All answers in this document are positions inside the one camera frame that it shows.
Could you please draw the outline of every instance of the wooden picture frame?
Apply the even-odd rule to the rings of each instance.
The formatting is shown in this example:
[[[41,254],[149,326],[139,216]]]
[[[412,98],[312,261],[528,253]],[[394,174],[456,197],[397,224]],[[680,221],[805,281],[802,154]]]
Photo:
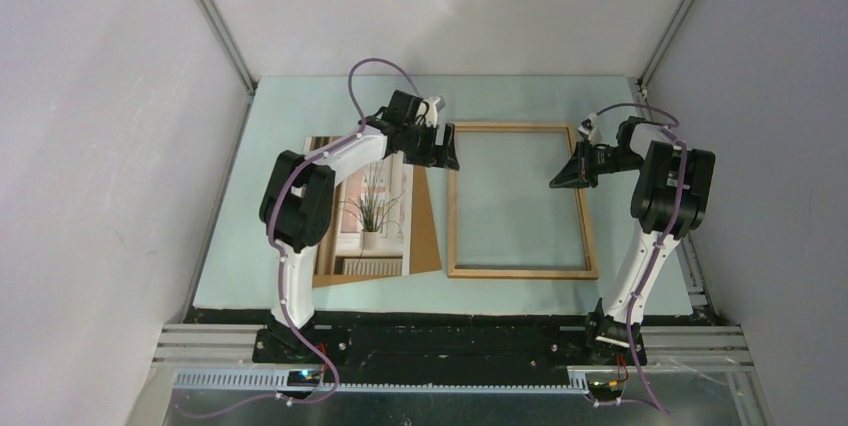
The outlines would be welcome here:
[[[526,122],[456,122],[457,137],[463,133],[559,133],[566,136],[568,151],[563,154],[563,164],[569,159],[576,146],[577,133],[570,123],[526,123]],[[547,181],[547,178],[534,178]],[[577,220],[583,245],[583,270],[552,270],[552,269],[509,269],[486,268],[485,266],[462,267],[457,262],[458,246],[458,211],[457,211],[457,181],[456,171],[448,172],[448,277],[476,279],[598,279],[598,261],[595,251],[595,238],[592,231],[592,220],[589,215],[589,202],[585,189],[575,189],[574,197],[577,205]]]

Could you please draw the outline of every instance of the picture frame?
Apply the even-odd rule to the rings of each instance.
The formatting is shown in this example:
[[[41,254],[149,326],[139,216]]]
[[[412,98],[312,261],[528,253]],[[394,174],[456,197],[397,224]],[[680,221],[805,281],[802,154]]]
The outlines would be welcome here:
[[[456,143],[461,148],[462,133],[525,133],[525,134],[562,134],[565,136],[567,148],[563,151],[562,160],[565,164],[570,158],[577,140],[577,133],[570,123],[533,123],[533,122],[455,122]],[[551,171],[551,177],[557,171]],[[498,266],[488,267],[485,264],[463,265],[458,262],[459,246],[459,208],[458,181],[460,175],[456,171],[448,173],[448,228],[447,228],[447,274],[450,278],[475,279],[557,279],[557,280],[597,280],[599,277],[598,261],[595,248],[592,220],[589,214],[589,202],[585,189],[575,189],[576,218],[580,228],[580,243],[583,248],[582,265],[563,265],[568,269],[551,269],[524,267],[515,268]],[[533,178],[533,181],[547,181],[546,178]]]

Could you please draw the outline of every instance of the gray wall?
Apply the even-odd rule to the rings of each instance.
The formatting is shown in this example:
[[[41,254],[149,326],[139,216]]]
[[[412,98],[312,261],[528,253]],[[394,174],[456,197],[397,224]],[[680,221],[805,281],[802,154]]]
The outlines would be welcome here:
[[[848,0],[699,0],[650,98],[716,153],[696,240],[777,424],[844,424]]]
[[[246,97],[193,0],[0,0],[0,424],[123,424]]]

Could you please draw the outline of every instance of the metal beam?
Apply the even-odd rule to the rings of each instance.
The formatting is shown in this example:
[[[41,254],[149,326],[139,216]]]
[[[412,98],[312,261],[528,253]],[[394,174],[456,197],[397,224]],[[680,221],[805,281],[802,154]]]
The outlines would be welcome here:
[[[224,17],[221,16],[221,11],[218,10],[214,0],[195,1],[200,8],[200,12],[203,13],[203,16],[209,22],[209,27],[212,29],[215,39],[218,40],[221,48],[223,48],[227,60],[233,69],[235,69],[239,79],[241,79],[244,88],[247,90],[247,94],[252,96],[256,91],[256,80],[250,74],[247,63],[244,61],[244,57],[241,55],[241,51],[239,51],[230,29],[224,22]]]
[[[651,57],[648,59],[648,64],[645,65],[642,75],[639,76],[639,84],[642,87],[647,87],[654,78],[654,74],[656,74],[660,63],[665,57],[666,52],[668,52],[668,48],[674,42],[674,38],[680,31],[680,27],[686,20],[686,16],[689,15],[689,11],[692,9],[692,5],[694,3],[695,0],[680,0],[680,4],[678,4],[677,9],[674,10],[674,14],[671,16],[671,20],[669,21],[668,26],[666,26],[665,31],[663,31],[659,43],[657,43],[656,48],[654,48],[654,52],[651,53]]]

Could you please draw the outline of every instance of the robotic arm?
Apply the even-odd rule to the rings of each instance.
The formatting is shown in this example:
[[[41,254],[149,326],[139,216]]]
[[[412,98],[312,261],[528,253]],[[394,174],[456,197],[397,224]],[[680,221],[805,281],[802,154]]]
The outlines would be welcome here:
[[[608,359],[629,349],[631,325],[638,341],[644,305],[663,263],[701,224],[715,155],[687,151],[664,125],[638,117],[619,125],[615,147],[600,144],[597,119],[592,114],[581,123],[582,139],[550,187],[595,187],[598,175],[639,169],[630,203],[630,215],[637,220],[630,249],[612,289],[598,300],[586,322],[586,346]]]
[[[277,321],[287,324],[285,307],[292,325],[300,328],[315,311],[312,265],[302,264],[303,257],[326,234],[335,207],[333,194],[342,181],[397,152],[404,153],[406,164],[459,170],[453,124],[445,124],[442,144],[436,144],[438,112],[443,107],[440,97],[424,99],[395,91],[387,107],[365,118],[364,128],[310,152],[317,159],[295,178],[291,191],[282,190],[306,157],[293,151],[277,157],[259,209],[259,218],[268,225],[280,194],[285,194],[273,227],[273,239],[285,253],[280,258],[281,301],[271,310]]]

